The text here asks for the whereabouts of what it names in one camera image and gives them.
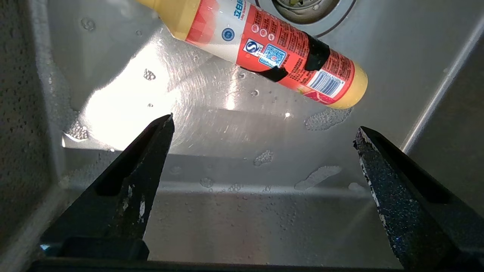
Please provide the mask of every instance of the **sink drain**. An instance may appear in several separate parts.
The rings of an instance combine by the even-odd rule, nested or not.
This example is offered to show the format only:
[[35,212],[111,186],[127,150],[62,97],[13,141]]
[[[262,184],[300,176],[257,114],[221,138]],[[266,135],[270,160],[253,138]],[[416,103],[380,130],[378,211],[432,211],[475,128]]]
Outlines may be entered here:
[[355,0],[255,0],[258,7],[309,35],[320,37],[348,15]]
[[317,22],[328,15],[339,0],[272,0],[277,11],[298,24]]

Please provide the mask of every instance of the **plastic bottle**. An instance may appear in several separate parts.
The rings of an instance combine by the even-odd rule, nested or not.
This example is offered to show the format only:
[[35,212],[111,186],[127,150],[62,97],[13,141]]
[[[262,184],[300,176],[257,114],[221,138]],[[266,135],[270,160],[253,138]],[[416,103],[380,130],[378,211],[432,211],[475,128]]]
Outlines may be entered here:
[[355,105],[368,77],[323,42],[244,0],[138,0],[182,41],[332,108]]

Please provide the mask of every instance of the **qr code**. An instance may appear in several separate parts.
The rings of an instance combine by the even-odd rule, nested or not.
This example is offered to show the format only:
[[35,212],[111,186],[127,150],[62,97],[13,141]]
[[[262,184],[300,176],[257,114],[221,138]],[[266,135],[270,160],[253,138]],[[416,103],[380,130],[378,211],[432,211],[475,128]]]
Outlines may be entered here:
[[281,67],[286,56],[287,54],[285,51],[282,51],[273,45],[267,45],[266,50],[264,50],[264,53],[262,53],[259,58],[259,62],[271,68],[275,66]]

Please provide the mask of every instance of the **black tape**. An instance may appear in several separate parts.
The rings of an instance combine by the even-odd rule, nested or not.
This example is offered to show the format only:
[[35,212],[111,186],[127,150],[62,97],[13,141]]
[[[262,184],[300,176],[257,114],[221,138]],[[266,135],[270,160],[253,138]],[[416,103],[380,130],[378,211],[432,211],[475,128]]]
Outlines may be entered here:
[[[307,71],[319,71],[330,57],[330,47],[322,41],[311,37],[308,33],[304,33],[309,40],[309,53],[304,69]],[[279,68],[279,66],[274,66],[273,68],[262,72],[251,71],[249,69],[245,70],[266,77],[274,82],[279,82],[289,75],[289,72],[284,67]]]
[[330,57],[330,47],[322,41],[311,37],[305,32],[309,39],[309,54],[304,69],[307,71],[319,71]]
[[258,75],[261,75],[261,76],[267,78],[268,80],[271,80],[271,81],[274,81],[274,82],[279,82],[284,77],[289,75],[289,72],[287,72],[287,70],[284,67],[279,68],[279,66],[274,66],[273,68],[266,70],[266,71],[262,71],[262,72],[251,71],[249,69],[245,69],[245,70],[252,72],[252,73],[256,73]]

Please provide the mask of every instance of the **stainless steel sink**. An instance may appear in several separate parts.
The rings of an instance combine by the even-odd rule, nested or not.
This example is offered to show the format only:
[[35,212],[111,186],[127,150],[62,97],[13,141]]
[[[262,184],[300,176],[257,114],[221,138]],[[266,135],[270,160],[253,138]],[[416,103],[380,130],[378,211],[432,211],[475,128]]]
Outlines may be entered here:
[[171,112],[153,260],[398,268],[352,147],[360,125],[484,214],[484,1],[356,0],[320,37],[368,73],[348,111],[176,41],[134,0],[0,0],[0,22],[2,271]]

